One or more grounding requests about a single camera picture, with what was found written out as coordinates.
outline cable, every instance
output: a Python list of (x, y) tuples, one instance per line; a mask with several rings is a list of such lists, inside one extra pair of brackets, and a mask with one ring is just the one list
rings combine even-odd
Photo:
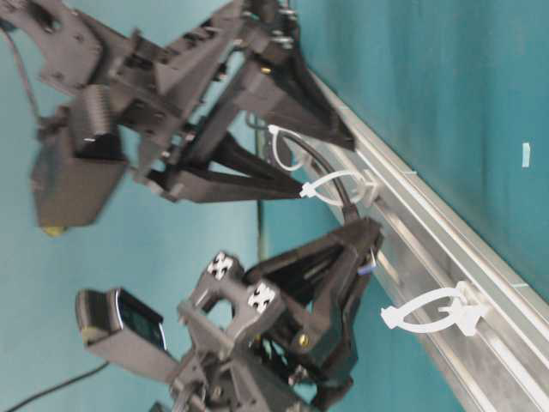
[(31, 83), (28, 79), (28, 74), (27, 70), (25, 69), (23, 58), (21, 57), (19, 49), (17, 48), (14, 40), (11, 38), (8, 31), (2, 26), (2, 24), (0, 24), (0, 33), (2, 33), (3, 37), (6, 39), (9, 49), (14, 56), (15, 64), (17, 65), (17, 71), (19, 72), (19, 77), (23, 82), (23, 87), (25, 88), (25, 93), (27, 94), (28, 102), (31, 106), (31, 111), (33, 112), (36, 124), (38, 125), (38, 127), (41, 127), (43, 125), (43, 120), (40, 116), (40, 111), (38, 108), (36, 97), (34, 96), (33, 88), (31, 87)]
[(278, 131), (276, 133), (271, 133), (271, 134), (273, 135), (274, 159), (276, 160), (276, 162), (279, 164), (280, 167), (282, 167), (287, 172), (295, 172), (305, 165), (305, 163), (307, 162), (307, 155), (306, 155), (307, 152), (302, 152), (305, 155), (300, 155), (300, 156), (296, 155), (297, 163), (295, 165), (291, 165), (291, 166), (285, 165), (278, 153)]
[(84, 373), (80, 376), (76, 376), (72, 379), (69, 379), (69, 380), (63, 382), (62, 384), (55, 385), (50, 389), (46, 389), (45, 391), (36, 393), (36, 394), (32, 395), (31, 397), (28, 397), (24, 401), (19, 402), (18, 404), (16, 404), (16, 406), (13, 406), (13, 407), (5, 410), (4, 412), (16, 412), (16, 410), (21, 409), (24, 406), (27, 406), (28, 404), (36, 401), (37, 399), (40, 399), (41, 397), (45, 397), (46, 395), (50, 395), (51, 393), (53, 393), (55, 391), (59, 391), (63, 388), (66, 388), (67, 386), (70, 386), (72, 384), (80, 382), (81, 380), (84, 380), (86, 378), (90, 378), (91, 376), (95, 375), (96, 373), (101, 372), (103, 369), (105, 369), (108, 366), (109, 366), (109, 362), (105, 362), (101, 366), (96, 367), (92, 371), (86, 372), (86, 373)]
[[(297, 133), (293, 133), (290, 130), (285, 130), (278, 127), (277, 131), (279, 133), (283, 133), (283, 138), (294, 142), (295, 144), (300, 146), (305, 152), (311, 155), (311, 157), (324, 169), (327, 174), (336, 173), (335, 169), (332, 167), (332, 165), (329, 164), (326, 158), (318, 153), (310, 144), (302, 140)], [(340, 178), (334, 179), (333, 181), (341, 202), (343, 203), (343, 220), (345, 222), (350, 222), (358, 219), (359, 210), (357, 209), (356, 205), (351, 201), (345, 185)]]
[(253, 116), (252, 112), (246, 112), (245, 120), (246, 120), (246, 124), (248, 125), (248, 127), (252, 130), (255, 130), (255, 131), (267, 131), (267, 129), (268, 129), (267, 126), (259, 125), (257, 123), (257, 121), (252, 120), (252, 116)]

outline robotic arm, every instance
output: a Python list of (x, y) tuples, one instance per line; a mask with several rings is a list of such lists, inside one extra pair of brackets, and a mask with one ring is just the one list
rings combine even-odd
[[(79, 329), (90, 352), (169, 384), (173, 412), (328, 410), (353, 385), (353, 322), (370, 279), (359, 272), (379, 230), (358, 220), (248, 271), (220, 252), (178, 306), (192, 341), (180, 362), (166, 352), (161, 317), (122, 289), (81, 291)], [(232, 306), (224, 329), (207, 316), (221, 300)], [(297, 384), (316, 386), (311, 403)]]
[[(120, 125), (142, 138), (135, 180), (173, 202), (299, 197), (299, 182), (227, 131), (242, 111), (354, 148), (306, 68), (295, 12), (278, 0), (232, 0), (166, 47), (139, 31), (126, 38), (61, 0), (0, 0), (0, 24), (36, 42), (45, 59), (40, 80), (72, 98), (39, 128), (32, 183), (42, 227), (95, 221), (128, 167)], [(243, 66), (193, 123), (234, 52), (244, 54)], [(233, 173), (214, 172), (213, 163)]]

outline teal background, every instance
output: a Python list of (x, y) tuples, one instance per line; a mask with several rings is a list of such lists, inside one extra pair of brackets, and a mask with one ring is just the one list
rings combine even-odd
[[(79, 0), (71, 4), (129, 35), (167, 44), (201, 23), (223, 0)], [(42, 58), (24, 33), (15, 40), (37, 78)], [(127, 176), (97, 225), (50, 239), (36, 226), (28, 174), (39, 145), (8, 47), (0, 43), (0, 410), (102, 360), (88, 354), (76, 328), (80, 288), (124, 286), (165, 316), (168, 347), (179, 357), (189, 346), (176, 306), (221, 250), (256, 262), (256, 203), (172, 204)], [(66, 97), (33, 82), (44, 115)], [(233, 131), (253, 148), (241, 121)], [(134, 136), (127, 149), (135, 152)], [(167, 387), (109, 367), (90, 380), (29, 405), (40, 411), (148, 411), (169, 400)]]
[[(160, 44), (224, 0), (73, 0), (124, 34)], [(294, 0), (312, 68), (524, 279), (549, 296), (549, 146), (545, 0)], [(33, 78), (41, 57), (16, 33)], [(256, 205), (170, 204), (126, 179), (98, 225), (49, 239), (34, 226), (28, 173), (38, 144), (7, 46), (0, 45), (0, 410), (100, 360), (76, 331), (80, 288), (124, 285), (166, 316), (170, 350), (187, 348), (175, 307), (219, 250), (256, 261)], [(65, 100), (34, 82), (43, 114)], [(241, 122), (235, 131), (247, 142)], [(522, 169), (522, 143), (532, 166)], [(135, 138), (128, 135), (128, 144)], [(269, 255), (336, 226), (315, 200), (264, 204)], [(389, 331), (389, 298), (372, 282), (357, 318), (354, 391), (335, 410), (459, 411), (415, 338)], [(29, 407), (148, 410), (167, 390), (110, 367)]]
[(293, 3), (311, 67), (549, 299), (549, 2)]

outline teal wall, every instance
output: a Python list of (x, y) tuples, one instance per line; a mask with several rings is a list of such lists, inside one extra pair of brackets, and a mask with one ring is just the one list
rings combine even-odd
[[(71, 4), (124, 34), (141, 27), (159, 44), (205, 19), (222, 0), (79, 0)], [(21, 46), (33, 78), (41, 57), (23, 33)], [(0, 43), (0, 410), (99, 365), (84, 351), (74, 314), (80, 288), (124, 286), (165, 315), (169, 349), (180, 356), (187, 332), (176, 306), (220, 249), (256, 262), (255, 203), (171, 204), (127, 177), (97, 225), (50, 239), (36, 228), (28, 174), (38, 149), (27, 101)], [(34, 82), (43, 114), (66, 98)], [(234, 131), (248, 143), (242, 122)], [(128, 144), (135, 143), (128, 136)], [(29, 406), (40, 411), (147, 411), (167, 388), (109, 367), (100, 375)]]
[(294, 3), (312, 68), (549, 299), (549, 2)]

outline white cable tie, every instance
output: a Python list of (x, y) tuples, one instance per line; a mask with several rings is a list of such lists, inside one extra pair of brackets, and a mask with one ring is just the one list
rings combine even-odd
[(280, 167), (282, 167), (287, 172), (295, 172), (296, 170), (299, 170), (301, 167), (303, 167), (307, 161), (308, 154), (303, 151), (303, 149), (299, 152), (299, 155), (296, 155), (296, 160), (298, 161), (295, 165), (285, 165), (284, 162), (282, 162), (281, 157), (278, 153), (278, 135), (281, 131), (285, 131), (286, 133), (291, 133), (294, 136), (301, 138), (300, 135), (297, 133), (288, 130), (288, 129), (282, 129), (279, 126), (275, 126), (274, 124), (270, 124), (268, 127), (268, 131), (271, 135), (273, 135), (273, 155), (276, 162), (279, 164)]
[[(412, 333), (435, 333), (455, 324), (463, 335), (474, 336), (477, 332), (477, 323), (488, 313), (489, 307), (482, 304), (469, 304), (464, 294), (467, 288), (466, 282), (459, 282), (455, 288), (432, 290), (410, 300), (398, 309), (394, 306), (382, 309), (381, 317), (390, 329), (399, 327)], [(442, 298), (452, 299), (450, 306), (438, 308), (439, 312), (447, 312), (447, 317), (430, 324), (410, 324), (404, 321), (410, 313)]]
[(318, 197), (323, 202), (330, 204), (332, 206), (336, 206), (339, 208), (343, 207), (343, 202), (341, 200), (334, 200), (329, 197), (324, 196), (323, 194), (319, 193), (317, 191), (317, 188), (325, 185), (331, 180), (343, 178), (346, 176), (352, 176), (359, 180), (359, 193), (351, 199), (351, 202), (356, 204), (360, 202), (364, 196), (366, 195), (366, 192), (368, 191), (368, 187), (372, 187), (375, 184), (372, 182), (369, 182), (366, 177), (357, 171), (354, 170), (341, 170), (339, 172), (333, 172), (330, 174), (327, 174), (326, 176), (321, 177), (319, 180), (317, 180), (314, 183), (305, 183), (303, 185), (303, 189), (299, 195), (301, 197)]

